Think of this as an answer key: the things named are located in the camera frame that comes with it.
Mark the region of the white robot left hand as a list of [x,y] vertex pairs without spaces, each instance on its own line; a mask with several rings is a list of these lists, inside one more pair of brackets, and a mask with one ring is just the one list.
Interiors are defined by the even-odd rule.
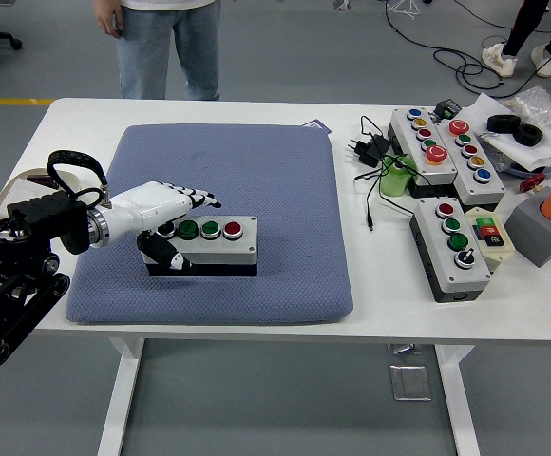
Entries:
[[164,224],[180,219],[204,205],[220,208],[215,196],[203,190],[150,181],[111,199],[111,206],[97,207],[88,214],[95,224],[92,246],[107,247],[125,234],[137,236],[137,247],[163,268],[186,271],[191,267],[169,240],[158,234]]

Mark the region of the person's right hand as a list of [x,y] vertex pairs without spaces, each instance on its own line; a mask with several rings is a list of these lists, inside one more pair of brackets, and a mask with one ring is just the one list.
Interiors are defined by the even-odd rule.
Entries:
[[119,39],[124,30],[122,5],[119,0],[94,0],[93,10],[100,30]]

